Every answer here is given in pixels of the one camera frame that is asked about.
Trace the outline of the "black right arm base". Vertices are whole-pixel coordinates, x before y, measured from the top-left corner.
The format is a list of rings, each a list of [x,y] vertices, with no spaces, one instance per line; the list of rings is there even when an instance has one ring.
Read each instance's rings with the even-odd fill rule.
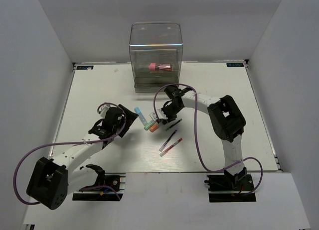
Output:
[[[254,189],[254,183],[250,174],[246,175],[234,186],[224,175],[207,175],[204,183],[208,187],[210,203],[256,202],[255,193],[248,195]]]

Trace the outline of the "pink red stationery pack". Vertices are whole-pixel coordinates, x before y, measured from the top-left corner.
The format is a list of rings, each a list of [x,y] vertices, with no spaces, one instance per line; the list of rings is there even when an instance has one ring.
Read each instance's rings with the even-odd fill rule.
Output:
[[[150,63],[149,66],[148,66],[148,69],[151,72],[155,72],[155,71],[171,71],[172,70],[172,64]]]

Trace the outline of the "right blue table label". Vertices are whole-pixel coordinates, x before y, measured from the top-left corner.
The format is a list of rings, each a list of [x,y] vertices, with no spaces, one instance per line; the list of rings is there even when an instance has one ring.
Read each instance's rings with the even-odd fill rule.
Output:
[[[227,67],[244,67],[243,63],[226,63]]]

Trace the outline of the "blue capped highlighter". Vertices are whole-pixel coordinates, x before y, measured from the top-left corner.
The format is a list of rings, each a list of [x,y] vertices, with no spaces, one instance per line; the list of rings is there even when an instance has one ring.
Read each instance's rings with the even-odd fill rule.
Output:
[[[144,126],[147,125],[148,122],[147,122],[146,118],[144,117],[144,115],[142,114],[141,110],[138,107],[136,107],[136,108],[134,108],[134,111],[139,116],[139,119],[142,122],[142,124]]]

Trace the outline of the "left blue table label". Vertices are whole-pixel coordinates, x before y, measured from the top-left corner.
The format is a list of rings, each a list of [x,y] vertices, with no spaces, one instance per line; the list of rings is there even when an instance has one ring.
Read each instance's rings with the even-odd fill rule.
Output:
[[[93,65],[77,66],[76,70],[93,70]]]

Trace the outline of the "green capped highlighter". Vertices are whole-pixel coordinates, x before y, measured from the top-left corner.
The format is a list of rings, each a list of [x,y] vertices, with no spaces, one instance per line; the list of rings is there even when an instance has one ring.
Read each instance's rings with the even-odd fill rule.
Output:
[[[149,122],[144,126],[144,130],[149,130],[153,125],[154,125],[154,121],[153,121],[153,120],[149,121]]]

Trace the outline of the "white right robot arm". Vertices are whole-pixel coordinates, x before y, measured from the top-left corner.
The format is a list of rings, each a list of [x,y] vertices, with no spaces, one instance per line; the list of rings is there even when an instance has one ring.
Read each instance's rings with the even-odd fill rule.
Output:
[[[246,125],[245,118],[234,99],[226,95],[222,98],[210,97],[197,92],[186,84],[167,84],[159,89],[164,90],[169,102],[162,108],[156,108],[157,94],[154,96],[154,112],[151,118],[163,125],[174,121],[183,108],[194,109],[194,139],[197,155],[203,168],[209,173],[223,173],[226,186],[232,190],[243,184],[247,169],[242,157],[242,134]],[[225,167],[221,170],[209,170],[202,160],[197,137],[197,112],[207,114],[212,128],[221,140],[224,152]]]

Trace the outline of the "purple gel pen refill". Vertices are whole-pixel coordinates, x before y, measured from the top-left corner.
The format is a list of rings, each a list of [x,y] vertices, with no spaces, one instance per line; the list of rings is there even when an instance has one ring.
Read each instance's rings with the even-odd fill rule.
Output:
[[[169,138],[164,142],[164,144],[160,147],[159,151],[162,152],[164,150],[164,148],[167,146],[167,144],[170,142],[170,140],[172,139],[172,137],[177,133],[177,130],[175,130],[170,136]]]

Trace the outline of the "green gel pen refill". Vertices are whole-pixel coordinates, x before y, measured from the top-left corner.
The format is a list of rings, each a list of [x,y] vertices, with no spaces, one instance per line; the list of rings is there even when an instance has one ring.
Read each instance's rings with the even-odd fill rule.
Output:
[[[179,124],[182,121],[182,119],[180,118],[177,122],[173,123],[172,125],[170,125],[169,127],[167,127],[165,129],[165,131],[168,131],[170,129],[172,129],[174,126],[176,126],[177,124]]]

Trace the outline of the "orange capped highlighter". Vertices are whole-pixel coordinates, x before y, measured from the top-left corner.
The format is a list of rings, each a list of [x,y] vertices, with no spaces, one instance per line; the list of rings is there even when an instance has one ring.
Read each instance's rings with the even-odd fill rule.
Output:
[[[149,128],[149,131],[150,132],[155,132],[158,128],[159,128],[159,124],[155,123]]]

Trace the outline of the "red gel pen refill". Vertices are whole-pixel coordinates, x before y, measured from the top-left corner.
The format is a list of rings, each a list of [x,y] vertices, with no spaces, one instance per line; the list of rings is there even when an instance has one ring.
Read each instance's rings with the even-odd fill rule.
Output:
[[[166,148],[165,150],[163,150],[159,155],[160,157],[163,157],[167,152],[169,152],[172,148],[174,148],[176,145],[178,145],[183,139],[180,138],[179,140],[177,140],[175,143],[173,143],[171,146],[169,146],[168,148]]]

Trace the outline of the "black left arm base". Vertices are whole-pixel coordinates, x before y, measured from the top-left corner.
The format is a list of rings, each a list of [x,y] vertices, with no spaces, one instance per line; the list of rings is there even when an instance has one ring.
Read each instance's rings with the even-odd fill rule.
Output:
[[[74,192],[73,201],[86,202],[118,202],[122,199],[125,191],[125,173],[107,173],[103,179],[99,179],[92,186],[82,187]]]

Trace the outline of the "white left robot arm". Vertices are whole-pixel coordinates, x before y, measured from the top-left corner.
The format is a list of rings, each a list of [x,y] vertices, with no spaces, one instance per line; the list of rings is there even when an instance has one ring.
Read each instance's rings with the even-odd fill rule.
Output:
[[[69,149],[51,159],[42,157],[36,162],[26,189],[27,195],[55,210],[73,192],[114,191],[111,185],[106,184],[105,170],[86,161],[116,137],[123,137],[139,116],[121,104],[112,103],[101,104],[98,114],[101,118],[81,141],[69,143]]]

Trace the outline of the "clear acrylic drawer organizer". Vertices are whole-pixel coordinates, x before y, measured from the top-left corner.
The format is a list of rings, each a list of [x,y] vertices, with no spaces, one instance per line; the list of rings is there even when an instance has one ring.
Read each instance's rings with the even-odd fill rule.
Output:
[[[155,21],[132,24],[129,53],[135,92],[152,93],[166,84],[178,83],[183,56],[180,24]],[[151,72],[150,63],[172,64],[172,70]]]

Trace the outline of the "blue table label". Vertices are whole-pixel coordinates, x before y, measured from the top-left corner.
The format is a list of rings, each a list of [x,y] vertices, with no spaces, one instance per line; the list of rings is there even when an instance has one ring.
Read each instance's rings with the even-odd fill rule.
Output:
[[[93,65],[77,66],[76,70],[93,70]]]
[[[244,67],[243,63],[226,63],[227,67]]]

